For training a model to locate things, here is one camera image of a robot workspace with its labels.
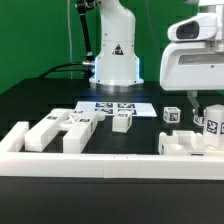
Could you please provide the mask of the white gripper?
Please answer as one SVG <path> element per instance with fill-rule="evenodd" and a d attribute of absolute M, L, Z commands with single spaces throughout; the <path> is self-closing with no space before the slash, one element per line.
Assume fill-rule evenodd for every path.
<path fill-rule="evenodd" d="M 224 89 L 224 53 L 212 52 L 205 41 L 170 43 L 162 55 L 160 85 L 166 91 L 188 91 L 198 115 L 196 91 Z"/>

